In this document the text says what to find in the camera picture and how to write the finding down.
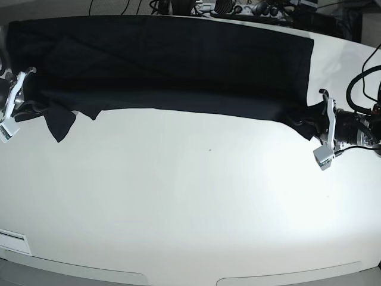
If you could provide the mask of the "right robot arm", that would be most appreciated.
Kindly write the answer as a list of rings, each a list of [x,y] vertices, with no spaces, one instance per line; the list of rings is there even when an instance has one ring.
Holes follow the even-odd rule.
[[[27,77],[36,73],[35,67],[13,75],[7,72],[7,61],[1,51],[1,127],[10,128],[15,122],[15,117],[25,114],[41,114],[47,108],[35,101],[25,101],[23,84]]]

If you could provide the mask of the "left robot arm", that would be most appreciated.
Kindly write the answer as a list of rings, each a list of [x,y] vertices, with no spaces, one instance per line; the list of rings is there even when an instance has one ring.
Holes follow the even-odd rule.
[[[311,107],[307,113],[296,113],[289,121],[294,126],[309,125],[314,128],[313,136],[321,146],[314,151],[317,163],[327,166],[334,158],[350,149],[364,149],[374,151],[380,155],[380,89],[377,98],[366,94],[365,77],[380,71],[380,66],[366,69],[366,64],[380,51],[377,46],[365,60],[361,73],[354,77],[346,89],[346,101],[352,111],[337,108],[336,101],[327,90],[320,89],[322,102]],[[355,104],[352,100],[353,87],[361,82],[362,93],[374,102],[373,108],[365,108]]]

